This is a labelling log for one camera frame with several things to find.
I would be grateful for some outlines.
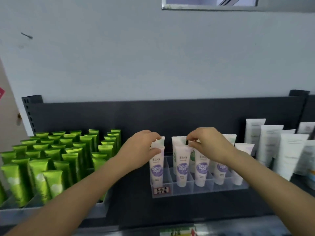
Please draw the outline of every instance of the clear acrylic organizer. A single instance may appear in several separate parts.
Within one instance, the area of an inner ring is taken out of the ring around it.
[[[214,182],[213,175],[208,172],[206,183],[204,187],[199,187],[195,184],[195,174],[188,172],[187,184],[185,187],[179,187],[176,183],[176,175],[174,174],[173,167],[173,157],[165,156],[164,157],[164,170],[163,170],[163,187],[162,188],[153,188],[152,179],[150,175],[152,198],[161,198],[169,197],[176,195],[185,195],[185,194],[201,194],[201,193],[210,193],[218,191],[227,191],[227,190],[241,190],[248,189],[249,185],[246,181],[243,180],[241,185],[235,185],[232,182],[231,172],[228,170],[222,185],[218,185]]]
[[[105,218],[112,189],[109,189],[103,202],[97,203],[89,212],[86,219]],[[19,208],[14,197],[9,193],[9,198],[0,206],[0,226],[16,225],[31,216],[43,204],[39,194],[36,194],[23,208]]]

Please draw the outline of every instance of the window frame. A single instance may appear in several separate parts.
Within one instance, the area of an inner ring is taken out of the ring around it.
[[[211,5],[187,5],[187,4],[167,4],[162,0],[162,10],[175,11],[269,11],[269,12],[315,12],[315,6],[294,7],[283,5],[281,7],[268,6],[269,0],[257,0],[257,6],[211,6]]]

